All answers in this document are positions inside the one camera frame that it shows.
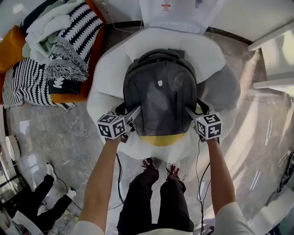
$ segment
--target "white cushion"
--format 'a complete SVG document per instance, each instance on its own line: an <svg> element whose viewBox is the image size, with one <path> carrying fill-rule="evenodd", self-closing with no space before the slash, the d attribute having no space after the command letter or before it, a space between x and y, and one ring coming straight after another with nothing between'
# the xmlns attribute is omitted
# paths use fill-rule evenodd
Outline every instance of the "white cushion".
<svg viewBox="0 0 294 235"><path fill-rule="evenodd" d="M128 66L134 59L154 49L184 50L185 58L195 69L197 83L205 81L225 65L219 46L204 36L159 28L141 30L111 48L97 63L87 102L87 110L94 122L123 102L124 76ZM231 131L236 109L222 110L220 115L223 139ZM118 150L136 159L156 156L165 162L176 162L186 156L196 156L198 140L195 130L189 129L174 144L158 147L142 141L136 132L132 132L126 144L119 144Z"/></svg>
<svg viewBox="0 0 294 235"><path fill-rule="evenodd" d="M95 90L123 99L124 76L128 66L154 49L185 51L185 59L194 67L197 83L220 71L226 61L219 46L211 39L161 28L141 30L106 52L96 65Z"/></svg>

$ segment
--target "person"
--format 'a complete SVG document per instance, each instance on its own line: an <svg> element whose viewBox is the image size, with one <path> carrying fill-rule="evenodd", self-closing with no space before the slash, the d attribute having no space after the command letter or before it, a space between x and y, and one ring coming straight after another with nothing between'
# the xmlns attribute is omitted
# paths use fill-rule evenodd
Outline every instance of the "person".
<svg viewBox="0 0 294 235"><path fill-rule="evenodd" d="M104 235L107 210L113 182L115 155L120 138L107 140L90 175L84 206L71 235ZM236 203L234 185L216 139L207 141L211 167L211 194L215 212L216 235L249 235L247 225ZM158 170L149 158L143 161L144 171L130 183L117 229L119 235L192 235L194 224L189 218L184 192L177 173L178 165L168 165L168 177L161 186L161 205L157 224L152 224L150 199Z"/></svg>
<svg viewBox="0 0 294 235"><path fill-rule="evenodd" d="M5 231L7 235L48 234L55 221L63 215L76 196L76 191L69 188L67 194L60 198L52 209L37 215L40 204L57 179L54 169L49 163L46 164L46 170L47 175L44 177L44 181L20 204L12 221L7 221L6 224L9 227Z"/></svg>

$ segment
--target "white sleeve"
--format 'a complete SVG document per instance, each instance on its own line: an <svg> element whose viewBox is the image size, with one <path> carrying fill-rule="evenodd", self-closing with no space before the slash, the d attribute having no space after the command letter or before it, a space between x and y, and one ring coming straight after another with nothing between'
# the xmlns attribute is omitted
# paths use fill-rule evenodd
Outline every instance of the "white sleeve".
<svg viewBox="0 0 294 235"><path fill-rule="evenodd" d="M252 235L241 209L236 202L229 203L219 210L215 217L214 235Z"/></svg>
<svg viewBox="0 0 294 235"><path fill-rule="evenodd" d="M102 229L88 221L79 221L70 235L104 235Z"/></svg>

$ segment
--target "hand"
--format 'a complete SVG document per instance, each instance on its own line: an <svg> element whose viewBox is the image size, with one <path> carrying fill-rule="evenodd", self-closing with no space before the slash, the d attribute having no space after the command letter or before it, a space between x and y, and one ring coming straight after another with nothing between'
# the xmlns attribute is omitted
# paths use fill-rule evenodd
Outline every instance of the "hand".
<svg viewBox="0 0 294 235"><path fill-rule="evenodd" d="M206 143L207 143L208 145L210 145L210 144L212 144L212 143L214 143L214 142L219 143L218 140L217 140L217 138L213 138L213 139L206 140Z"/></svg>

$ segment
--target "black and white blanket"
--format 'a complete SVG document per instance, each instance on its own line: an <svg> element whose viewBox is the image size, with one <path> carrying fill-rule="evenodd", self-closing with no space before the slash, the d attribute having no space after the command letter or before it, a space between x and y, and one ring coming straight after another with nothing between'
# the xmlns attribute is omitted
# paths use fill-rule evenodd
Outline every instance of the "black and white blanket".
<svg viewBox="0 0 294 235"><path fill-rule="evenodd" d="M71 26L58 33L50 52L49 64L45 67L46 80L63 78L84 82L87 79L91 50L103 21L86 3L80 4L69 15Z"/></svg>
<svg viewBox="0 0 294 235"><path fill-rule="evenodd" d="M75 107L73 103L52 102L48 83L44 79L44 68L45 65L26 58L8 70L2 90L3 107L21 106L25 102L32 105L63 107L67 111Z"/></svg>

